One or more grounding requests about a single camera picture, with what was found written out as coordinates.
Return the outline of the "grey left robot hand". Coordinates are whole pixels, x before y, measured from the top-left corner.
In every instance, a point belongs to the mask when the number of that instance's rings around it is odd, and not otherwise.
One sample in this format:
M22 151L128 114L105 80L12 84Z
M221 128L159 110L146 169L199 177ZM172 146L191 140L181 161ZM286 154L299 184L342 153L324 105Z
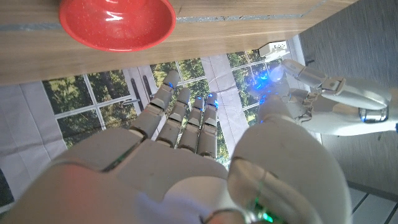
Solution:
M361 78L329 77L285 59L248 87L260 104L278 96L289 116L320 134L356 136L397 131L397 89Z

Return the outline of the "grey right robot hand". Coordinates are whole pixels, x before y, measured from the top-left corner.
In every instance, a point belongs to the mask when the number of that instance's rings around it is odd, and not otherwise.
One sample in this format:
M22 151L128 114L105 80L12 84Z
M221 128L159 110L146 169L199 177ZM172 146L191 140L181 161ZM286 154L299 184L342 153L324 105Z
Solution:
M259 121L228 167L215 159L216 93L183 122L189 90L171 71L129 129L106 129L56 157L4 223L351 223L348 184L336 159L265 96Z

